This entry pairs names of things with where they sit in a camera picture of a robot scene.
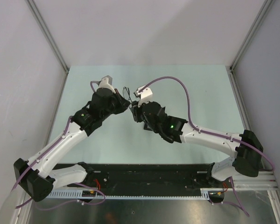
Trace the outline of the thin wire-frame glasses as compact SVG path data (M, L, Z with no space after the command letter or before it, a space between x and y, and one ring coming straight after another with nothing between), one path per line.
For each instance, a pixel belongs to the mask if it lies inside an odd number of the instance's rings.
M123 87L122 93L123 93L123 98L130 102L129 109L132 112L133 111L133 101L131 99L130 89L128 87Z

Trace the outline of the black glasses case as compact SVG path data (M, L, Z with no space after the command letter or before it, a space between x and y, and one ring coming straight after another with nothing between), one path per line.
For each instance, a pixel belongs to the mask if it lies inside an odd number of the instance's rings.
M158 133L159 131L158 126L155 122L153 123L145 122L143 129L147 131L152 131L154 133Z

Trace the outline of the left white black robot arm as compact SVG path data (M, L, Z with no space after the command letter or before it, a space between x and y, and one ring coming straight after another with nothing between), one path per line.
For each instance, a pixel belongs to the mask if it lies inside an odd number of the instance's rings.
M14 162L14 186L21 186L35 202L45 199L53 189L68 184L90 186L94 175L84 162L58 170L54 167L75 145L100 128L109 116L125 112L129 105L118 90L97 89L91 101L68 118L65 129L55 140L28 160L19 158Z

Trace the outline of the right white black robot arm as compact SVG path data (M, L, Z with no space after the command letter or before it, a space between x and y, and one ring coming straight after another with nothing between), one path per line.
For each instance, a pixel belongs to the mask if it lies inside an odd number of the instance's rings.
M143 122L168 143L197 144L228 155L228 158L210 164L206 175L209 186L217 187L234 175L258 176L263 147L254 132L244 130L243 134L225 134L193 128L187 120L167 115L165 108L157 102L138 105L133 101L130 110L135 122Z

